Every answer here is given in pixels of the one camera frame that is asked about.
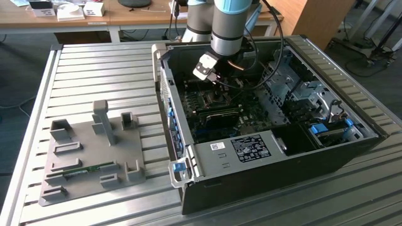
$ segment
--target slotted metal table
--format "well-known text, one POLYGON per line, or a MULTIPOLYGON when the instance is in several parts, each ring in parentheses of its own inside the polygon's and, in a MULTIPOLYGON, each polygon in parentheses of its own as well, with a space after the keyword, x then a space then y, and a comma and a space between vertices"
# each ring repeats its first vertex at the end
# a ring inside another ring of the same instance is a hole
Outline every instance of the slotted metal table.
POLYGON ((309 40, 291 39, 390 134, 373 151, 333 174, 183 216, 152 80, 155 42, 65 45, 49 54, 0 225, 401 225, 401 120, 309 40), (100 99, 110 117, 127 111, 139 117, 147 181, 41 207, 51 121, 91 121, 91 102, 100 99))

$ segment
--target circuit board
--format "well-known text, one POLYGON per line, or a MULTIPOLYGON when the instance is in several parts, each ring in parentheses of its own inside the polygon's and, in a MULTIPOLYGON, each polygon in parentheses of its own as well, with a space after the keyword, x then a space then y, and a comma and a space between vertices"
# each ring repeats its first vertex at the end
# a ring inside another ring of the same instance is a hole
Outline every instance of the circuit board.
POLYGON ((254 92, 220 87, 184 91, 180 100, 196 144, 256 133, 272 126, 254 92))

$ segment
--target black cable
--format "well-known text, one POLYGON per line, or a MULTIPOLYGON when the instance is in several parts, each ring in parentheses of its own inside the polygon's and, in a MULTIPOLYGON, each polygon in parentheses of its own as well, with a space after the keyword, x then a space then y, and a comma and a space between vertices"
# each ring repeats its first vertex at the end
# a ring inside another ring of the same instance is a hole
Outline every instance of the black cable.
POLYGON ((179 17, 179 16, 175 16, 175 30, 176 30, 178 36, 180 36, 179 30, 178 30, 178 17, 179 17))
POLYGON ((3 40, 1 40, 0 42, 4 42, 4 41, 5 41, 5 39, 7 39, 7 35, 4 35, 4 38, 3 38, 3 40))
POLYGON ((143 39, 146 38, 148 32, 150 32, 150 29, 147 29, 147 32, 146 32, 146 34, 144 34, 144 37, 142 37, 142 38, 139 39, 139 41, 143 41, 143 39))
POLYGON ((140 39, 136 39, 135 37, 132 37, 131 35, 128 35, 128 34, 126 33, 126 31, 123 31, 123 33, 124 33, 128 37, 131 37, 135 41, 143 41, 143 39, 146 38, 148 32, 150 32, 150 29, 147 29, 147 32, 146 32, 144 36, 143 36, 140 39))
MULTIPOLYGON (((391 1, 389 2, 389 4, 386 5, 386 7, 383 8, 383 10, 390 6, 390 3, 391 3, 393 1, 394 1, 394 0, 391 0, 391 1)), ((371 21, 369 28, 365 30, 363 38, 366 37, 366 32, 367 32, 369 29, 371 28, 373 23, 378 20, 379 17, 381 17, 381 14, 379 14, 379 16, 371 21)))
POLYGON ((327 123, 329 123, 329 120, 331 118, 333 105, 334 105, 335 101, 337 101, 337 99, 334 99, 331 101, 331 103, 329 104, 329 113, 327 113, 327 118, 326 118, 327 123))
POLYGON ((138 41, 138 39, 132 37, 130 34, 127 34, 126 31, 123 31, 123 34, 127 35, 127 37, 130 37, 131 39, 134 39, 134 41, 138 41))
POLYGON ((374 73, 371 73, 371 74, 369 74, 369 75, 361 75, 361 74, 355 73, 355 72, 349 68, 349 64, 350 64, 351 62, 357 62, 357 61, 359 61, 359 60, 362 60, 362 59, 366 59, 366 58, 367 58, 367 57, 366 57, 365 55, 362 55, 361 58, 353 59, 353 60, 350 60, 350 61, 347 61, 347 62, 345 63, 345 68, 346 68, 346 70, 347 70, 351 74, 354 74, 355 76, 362 77, 362 78, 369 78, 369 77, 377 75, 379 72, 382 72, 382 71, 386 70, 386 67, 385 67, 385 68, 382 68, 381 70, 378 70, 377 72, 374 72, 374 73))
POLYGON ((252 63, 252 65, 251 65, 251 67, 242 69, 242 71, 248 71, 250 69, 252 69, 252 68, 256 66, 259 51, 258 51, 256 43, 255 43, 255 41, 254 41, 252 35, 251 35, 251 33, 250 33, 247 27, 244 27, 244 29, 246 29, 246 31, 247 31, 247 33, 248 33, 248 35, 250 35, 250 39, 251 39, 252 46, 254 46, 254 51, 255 51, 255 58, 254 58, 254 63, 252 63))
MULTIPOLYGON (((270 76, 267 76, 266 79, 264 79, 256 86, 254 86, 254 87, 251 87, 251 88, 240 88, 240 87, 228 85, 228 84, 226 84, 226 83, 223 83, 223 82, 220 82, 220 81, 218 82, 219 84, 222 84, 222 85, 224 85, 224 86, 227 86, 227 87, 230 87, 230 88, 232 88, 232 89, 239 89, 239 90, 246 90, 246 91, 255 90, 258 87, 260 87, 260 86, 271 79, 271 77, 274 76, 275 72, 278 71, 278 68, 279 68, 279 65, 280 65, 280 62, 282 62, 282 55, 283 55, 283 48, 284 48, 283 31, 282 31, 282 26, 280 26, 280 22, 279 22, 279 19, 278 19, 275 10, 274 10, 274 8, 271 7, 271 5, 267 3, 266 0, 262 0, 262 1, 263 1, 263 3, 266 4, 267 8, 270 9, 270 12, 271 12, 271 14, 272 14, 272 17, 274 17, 275 22, 276 22, 276 25, 278 25, 278 30, 279 30, 279 35, 280 35, 280 52, 279 52, 279 59, 278 59, 278 61, 276 61, 275 68, 274 68, 274 70, 271 71, 270 76)), ((259 64, 263 66, 264 71, 268 72, 267 67, 264 66, 264 64, 263 64, 260 61, 259 61, 259 64)))
POLYGON ((170 36, 168 36, 170 41, 174 41, 171 39, 171 23, 172 23, 172 20, 174 20, 174 10, 172 10, 171 14, 170 14, 170 36))
POLYGON ((288 98, 291 97, 291 95, 293 95, 294 91, 297 90, 297 87, 301 85, 302 81, 303 81, 302 79, 299 79, 299 81, 297 81, 295 86, 291 88, 291 90, 287 94, 288 98))
POLYGON ((127 33, 132 34, 134 32, 136 32, 136 30, 134 30, 132 32, 126 31, 127 33))
POLYGON ((9 177, 12 176, 12 173, 0 173, 0 177, 9 177))
POLYGON ((345 30, 347 41, 350 41, 347 31, 346 31, 346 16, 343 17, 343 30, 345 30))

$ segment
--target black plastic part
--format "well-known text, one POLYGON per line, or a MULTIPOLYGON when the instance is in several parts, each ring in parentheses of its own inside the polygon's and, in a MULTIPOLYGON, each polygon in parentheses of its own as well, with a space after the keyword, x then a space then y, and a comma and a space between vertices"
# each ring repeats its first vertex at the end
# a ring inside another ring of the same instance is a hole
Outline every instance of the black plastic part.
POLYGON ((29 1, 29 5, 32 9, 53 8, 53 4, 51 1, 29 1))
POLYGON ((275 138, 280 138, 287 156, 322 148, 315 142, 306 124, 290 124, 271 129, 275 138))
POLYGON ((187 215, 211 207, 242 202, 252 195, 335 172, 382 141, 382 138, 371 138, 347 146, 200 181, 184 188, 182 214, 187 215))
POLYGON ((143 8, 151 5, 151 0, 118 0, 122 6, 128 8, 143 8))

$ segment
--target wire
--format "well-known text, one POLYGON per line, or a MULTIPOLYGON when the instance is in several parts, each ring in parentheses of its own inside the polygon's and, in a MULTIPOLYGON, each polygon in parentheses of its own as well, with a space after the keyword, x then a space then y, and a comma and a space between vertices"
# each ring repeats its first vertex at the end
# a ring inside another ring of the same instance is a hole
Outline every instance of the wire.
POLYGON ((24 105, 25 103, 28 103, 31 100, 33 100, 36 98, 36 96, 31 97, 29 99, 24 100, 21 103, 19 103, 17 105, 11 105, 11 106, 0 106, 0 109, 11 109, 15 107, 19 107, 21 105, 24 105))
POLYGON ((171 23, 172 23, 172 19, 174 19, 174 12, 171 12, 171 14, 170 14, 170 36, 168 36, 170 41, 174 41, 171 39, 171 23))
POLYGON ((1 40, 0 42, 4 42, 4 41, 5 41, 5 39, 7 39, 7 35, 4 35, 4 38, 3 38, 3 40, 1 40))
MULTIPOLYGON (((386 5, 386 7, 385 7, 383 9, 386 9, 386 8, 390 6, 390 3, 391 3, 393 1, 394 1, 394 0, 391 0, 391 1, 389 2, 389 4, 386 5)), ((363 38, 366 37, 366 33, 367 33, 369 29, 371 28, 373 23, 378 20, 379 17, 381 17, 381 14, 379 14, 378 17, 371 21, 370 26, 369 26, 367 29, 365 30, 363 38)))
MULTIPOLYGON (((251 88, 240 88, 240 87, 228 85, 228 84, 226 84, 226 83, 223 83, 220 81, 218 82, 219 84, 222 84, 222 85, 224 85, 224 86, 227 86, 227 87, 230 87, 232 89, 247 90, 247 91, 255 90, 258 87, 260 87, 271 79, 271 77, 274 76, 275 72, 278 71, 278 68, 279 68, 279 65, 280 65, 280 62, 282 62, 282 55, 283 55, 283 48, 284 48, 284 38, 283 38, 282 26, 280 26, 280 22, 279 22, 279 19, 278 19, 278 16, 276 16, 274 8, 271 7, 271 5, 267 3, 266 0, 263 0, 263 3, 266 4, 267 8, 270 9, 270 12, 272 14, 272 17, 274 17, 276 25, 278 25, 278 30, 279 30, 279 35, 280 35, 280 52, 279 52, 279 58, 278 58, 276 65, 275 65, 274 70, 271 71, 270 76, 267 76, 266 79, 256 86, 254 86, 251 88)), ((258 61, 258 62, 262 65, 262 67, 264 68, 264 71, 268 72, 268 69, 264 66, 264 64, 260 61, 258 61)))
POLYGON ((24 100, 21 103, 19 103, 17 105, 12 105, 12 106, 0 106, 0 109, 11 109, 11 108, 19 108, 20 109, 20 111, 28 116, 28 118, 31 118, 31 116, 29 116, 29 114, 24 111, 24 109, 23 109, 23 105, 25 104, 25 103, 28 103, 31 100, 33 100, 36 98, 36 96, 33 96, 33 97, 31 97, 29 99, 27 99, 27 100, 24 100))
POLYGON ((12 176, 12 172, 11 173, 0 173, 0 177, 9 177, 12 176))
POLYGON ((176 30, 178 36, 180 36, 179 30, 178 30, 178 16, 175 16, 175 30, 176 30))
POLYGON ((335 101, 337 101, 337 99, 334 99, 331 101, 331 103, 329 104, 327 123, 329 123, 329 121, 331 119, 333 105, 334 105, 335 101))
POLYGON ((147 29, 147 32, 146 32, 144 36, 143 36, 140 39, 136 39, 135 37, 132 37, 131 35, 128 35, 128 34, 126 33, 126 31, 123 31, 123 33, 124 33, 128 37, 131 37, 135 41, 143 41, 143 39, 146 38, 148 32, 150 32, 150 29, 147 29))
POLYGON ((23 107, 19 106, 20 111, 28 116, 28 118, 31 118, 31 115, 24 111, 23 107))
POLYGON ((258 62, 258 55, 259 55, 259 52, 258 52, 258 48, 256 48, 256 44, 255 44, 255 41, 254 41, 254 38, 252 38, 252 35, 247 29, 247 27, 244 27, 248 35, 250 35, 250 39, 251 39, 251 42, 252 42, 252 45, 254 45, 254 51, 255 51, 255 59, 254 59, 254 63, 251 65, 251 67, 248 68, 243 68, 240 67, 239 65, 236 65, 231 60, 227 61, 227 63, 230 64, 230 66, 232 66, 234 68, 239 69, 240 71, 248 71, 250 69, 252 69, 255 66, 256 66, 256 62, 258 62))
POLYGON ((134 30, 132 32, 126 31, 127 33, 132 34, 134 32, 136 32, 136 30, 134 30))
POLYGON ((148 32, 150 32, 150 29, 147 29, 147 32, 146 32, 144 36, 139 39, 139 41, 143 41, 143 39, 146 38, 148 32))
MULTIPOLYGON (((176 8, 176 4, 179 3, 178 0, 175 0, 175 5, 171 6, 172 10, 171 10, 171 14, 170 14, 170 36, 168 36, 168 40, 170 41, 175 41, 171 39, 171 24, 172 24, 172 20, 174 20, 174 13, 175 13, 175 8, 176 8)), ((178 17, 175 17, 175 29, 176 29, 176 33, 179 36, 179 31, 178 31, 178 17)))
POLYGON ((343 17, 343 30, 345 30, 347 41, 350 41, 347 31, 346 31, 346 16, 343 17))
POLYGON ((362 59, 366 59, 366 58, 367 58, 367 57, 366 57, 365 55, 362 55, 361 58, 353 59, 353 60, 350 60, 350 61, 347 61, 347 62, 345 63, 345 68, 346 68, 346 70, 347 70, 351 74, 354 74, 355 76, 362 77, 362 78, 369 78, 369 77, 377 75, 379 72, 382 72, 382 71, 386 70, 386 67, 385 67, 385 68, 382 68, 381 70, 378 70, 377 72, 374 72, 374 73, 371 73, 371 74, 369 74, 369 75, 361 75, 361 74, 355 73, 355 72, 349 68, 349 64, 350 64, 351 62, 357 62, 357 61, 359 61, 359 60, 362 60, 362 59))

